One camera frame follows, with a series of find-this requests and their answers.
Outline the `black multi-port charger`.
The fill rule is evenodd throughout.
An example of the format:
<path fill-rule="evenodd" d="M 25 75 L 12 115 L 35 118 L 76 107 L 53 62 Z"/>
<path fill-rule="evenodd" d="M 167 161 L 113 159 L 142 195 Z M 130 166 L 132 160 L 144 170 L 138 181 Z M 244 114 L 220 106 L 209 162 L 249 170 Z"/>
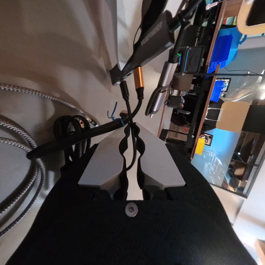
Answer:
<path fill-rule="evenodd" d="M 165 102 L 165 105 L 170 108 L 182 109 L 184 107 L 185 100 L 182 96 L 170 95 Z"/>

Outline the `black power station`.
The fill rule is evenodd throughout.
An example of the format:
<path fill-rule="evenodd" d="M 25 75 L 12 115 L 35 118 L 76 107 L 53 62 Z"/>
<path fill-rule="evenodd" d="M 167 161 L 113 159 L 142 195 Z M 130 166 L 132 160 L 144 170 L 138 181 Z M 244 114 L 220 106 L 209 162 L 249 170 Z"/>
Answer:
<path fill-rule="evenodd" d="M 175 75 L 197 74 L 200 71 L 204 55 L 204 46 L 181 47 L 179 50 L 179 62 Z"/>

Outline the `wooden desk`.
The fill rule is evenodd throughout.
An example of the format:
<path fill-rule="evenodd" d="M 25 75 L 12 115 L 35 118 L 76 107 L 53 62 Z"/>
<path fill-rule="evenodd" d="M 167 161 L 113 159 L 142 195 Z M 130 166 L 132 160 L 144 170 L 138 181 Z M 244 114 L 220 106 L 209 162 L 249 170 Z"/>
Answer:
<path fill-rule="evenodd" d="M 236 1 L 224 1 L 220 3 L 220 7 L 217 7 L 217 18 L 215 20 L 213 29 L 214 31 L 211 36 L 211 42 L 207 53 L 207 58 L 204 61 L 202 73 L 206 73 L 208 71 L 218 31 L 222 25 L 226 13 L 228 12 L 228 9 L 230 8 L 230 5 L 234 3 L 236 3 Z M 196 146 L 200 137 L 201 130 L 203 128 L 204 118 L 206 117 L 206 111 L 210 103 L 210 97 L 214 88 L 216 78 L 216 76 L 209 78 L 204 77 L 201 81 L 198 99 L 195 104 L 194 115 L 192 118 L 189 133 L 187 134 L 187 141 L 185 142 L 185 148 L 188 151 L 188 158 L 190 160 L 194 158 Z"/>

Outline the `silver adapter dongle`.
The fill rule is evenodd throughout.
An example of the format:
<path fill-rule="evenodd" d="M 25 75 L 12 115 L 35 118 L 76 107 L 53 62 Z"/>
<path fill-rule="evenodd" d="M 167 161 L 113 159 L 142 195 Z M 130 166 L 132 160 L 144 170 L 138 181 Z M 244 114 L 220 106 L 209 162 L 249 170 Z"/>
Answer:
<path fill-rule="evenodd" d="M 179 62 L 178 50 L 183 39 L 184 30 L 189 24 L 189 20 L 186 19 L 180 27 L 174 47 L 169 52 L 168 61 L 164 63 L 157 88 L 153 91 L 147 104 L 145 110 L 146 116 L 152 117 L 159 111 L 164 103 L 164 98 L 167 95 L 169 85 Z"/>

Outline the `grey usb hub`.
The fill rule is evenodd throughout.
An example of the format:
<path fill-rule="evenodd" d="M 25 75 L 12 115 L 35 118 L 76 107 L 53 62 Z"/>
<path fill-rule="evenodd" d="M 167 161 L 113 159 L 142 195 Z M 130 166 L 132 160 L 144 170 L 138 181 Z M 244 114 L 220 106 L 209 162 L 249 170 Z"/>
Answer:
<path fill-rule="evenodd" d="M 172 19 L 170 11 L 166 10 L 162 13 L 134 45 L 133 54 L 125 64 L 124 68 L 120 70 L 118 65 L 115 65 L 110 70 L 113 86 L 131 75 L 134 69 L 144 66 L 156 56 L 174 45 L 174 32 L 171 32 L 169 29 L 169 24 Z"/>

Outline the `fiducial tag sign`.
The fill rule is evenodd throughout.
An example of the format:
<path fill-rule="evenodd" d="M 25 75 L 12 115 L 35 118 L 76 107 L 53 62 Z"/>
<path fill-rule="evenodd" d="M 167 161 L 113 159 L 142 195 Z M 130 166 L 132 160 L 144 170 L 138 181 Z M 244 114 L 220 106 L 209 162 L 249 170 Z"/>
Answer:
<path fill-rule="evenodd" d="M 212 134 L 204 133 L 204 134 L 200 135 L 200 138 L 205 140 L 205 145 L 211 146 L 212 140 L 213 140 L 213 135 Z"/>
<path fill-rule="evenodd" d="M 223 78 L 217 78 L 216 82 L 218 81 L 223 81 L 223 85 L 222 85 L 222 92 L 227 92 L 229 85 L 231 83 L 231 79 L 232 78 L 228 78 L 228 77 L 223 77 Z"/>

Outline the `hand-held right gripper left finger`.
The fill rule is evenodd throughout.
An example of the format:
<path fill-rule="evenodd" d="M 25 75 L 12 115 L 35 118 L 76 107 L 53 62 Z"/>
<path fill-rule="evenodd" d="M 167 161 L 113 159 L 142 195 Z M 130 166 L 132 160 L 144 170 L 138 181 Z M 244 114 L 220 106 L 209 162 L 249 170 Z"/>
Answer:
<path fill-rule="evenodd" d="M 128 148 L 130 125 L 119 128 L 101 140 L 78 185 L 107 190 L 114 200 L 126 200 L 128 195 L 127 167 L 124 152 Z"/>

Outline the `blue plastic bin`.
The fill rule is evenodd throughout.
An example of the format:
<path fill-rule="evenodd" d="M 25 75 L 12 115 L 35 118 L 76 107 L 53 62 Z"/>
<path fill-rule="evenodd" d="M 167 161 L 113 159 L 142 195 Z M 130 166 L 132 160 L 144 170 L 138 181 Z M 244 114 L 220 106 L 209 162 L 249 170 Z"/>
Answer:
<path fill-rule="evenodd" d="M 214 101 L 214 102 L 218 102 L 219 97 L 222 93 L 222 91 L 224 90 L 224 80 L 217 80 L 214 83 L 214 87 L 211 93 L 211 97 L 210 97 L 210 101 Z"/>
<path fill-rule="evenodd" d="M 236 58 L 238 47 L 247 39 L 247 35 L 240 33 L 236 27 L 220 29 L 218 33 L 218 37 L 224 36 L 224 35 L 232 35 L 232 43 L 231 43 L 228 59 L 226 62 L 226 66 L 227 66 Z"/>
<path fill-rule="evenodd" d="M 217 65 L 220 65 L 219 68 L 224 68 L 226 66 L 232 40 L 232 34 L 223 35 L 216 38 L 207 73 L 214 72 Z"/>

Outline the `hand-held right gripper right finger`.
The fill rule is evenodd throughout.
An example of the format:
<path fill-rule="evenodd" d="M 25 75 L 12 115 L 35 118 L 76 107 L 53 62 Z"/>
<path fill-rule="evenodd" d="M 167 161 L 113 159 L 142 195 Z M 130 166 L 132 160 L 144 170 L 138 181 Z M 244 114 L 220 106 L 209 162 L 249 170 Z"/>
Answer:
<path fill-rule="evenodd" d="M 151 200 L 159 190 L 184 187 L 185 181 L 165 142 L 139 123 L 134 123 L 137 160 L 137 183 L 144 200 Z"/>

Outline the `cardboard box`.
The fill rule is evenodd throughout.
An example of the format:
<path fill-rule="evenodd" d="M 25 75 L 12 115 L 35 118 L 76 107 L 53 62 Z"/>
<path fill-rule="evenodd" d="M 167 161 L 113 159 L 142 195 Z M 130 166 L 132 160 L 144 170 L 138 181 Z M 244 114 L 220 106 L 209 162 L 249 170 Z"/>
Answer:
<path fill-rule="evenodd" d="M 190 127 L 188 125 L 179 126 L 171 122 L 167 138 L 186 142 L 189 130 Z"/>

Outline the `black cable orange plug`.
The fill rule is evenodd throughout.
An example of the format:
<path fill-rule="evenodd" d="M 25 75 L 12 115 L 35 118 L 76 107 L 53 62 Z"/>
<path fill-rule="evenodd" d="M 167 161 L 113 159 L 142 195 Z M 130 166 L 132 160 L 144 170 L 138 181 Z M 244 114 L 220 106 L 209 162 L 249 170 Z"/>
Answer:
<path fill-rule="evenodd" d="M 133 75 L 135 79 L 135 91 L 137 94 L 138 103 L 132 113 L 130 113 L 130 111 L 128 110 L 128 117 L 126 119 L 123 119 L 125 125 L 131 122 L 133 118 L 136 116 L 136 114 L 141 108 L 142 101 L 144 99 L 144 81 L 143 81 L 142 67 L 141 66 L 136 67 L 133 70 Z M 64 150 L 67 147 L 73 146 L 83 140 L 87 140 L 89 138 L 93 138 L 93 137 L 96 137 L 96 136 L 99 136 L 99 135 L 102 135 L 108 132 L 112 132 L 121 127 L 122 125 L 119 121 L 111 121 L 109 123 L 89 129 L 88 131 L 83 131 L 83 132 L 79 132 L 79 133 L 67 136 L 66 138 L 62 140 L 57 140 L 54 142 L 43 144 L 39 147 L 34 148 L 32 151 L 29 151 L 26 154 L 26 157 L 29 160 L 41 158 L 48 154 L 52 154 L 56 151 Z"/>

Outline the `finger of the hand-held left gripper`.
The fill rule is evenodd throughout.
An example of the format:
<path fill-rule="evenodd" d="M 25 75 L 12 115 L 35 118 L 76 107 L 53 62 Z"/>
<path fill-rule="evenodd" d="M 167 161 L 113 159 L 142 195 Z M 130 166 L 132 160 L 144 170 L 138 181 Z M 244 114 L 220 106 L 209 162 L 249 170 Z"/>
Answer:
<path fill-rule="evenodd" d="M 143 1 L 107 1 L 111 12 L 115 59 L 107 72 L 117 64 L 122 70 L 133 54 L 134 42 L 140 37 L 141 24 L 151 7 L 151 0 Z"/>

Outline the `yellow plastic bin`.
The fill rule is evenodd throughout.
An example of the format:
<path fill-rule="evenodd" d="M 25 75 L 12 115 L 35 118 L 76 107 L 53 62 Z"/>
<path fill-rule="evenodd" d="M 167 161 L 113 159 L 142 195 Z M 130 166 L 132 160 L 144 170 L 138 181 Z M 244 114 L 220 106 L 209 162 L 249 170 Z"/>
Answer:
<path fill-rule="evenodd" d="M 197 141 L 195 154 L 202 155 L 204 145 L 205 145 L 205 138 L 199 138 Z"/>

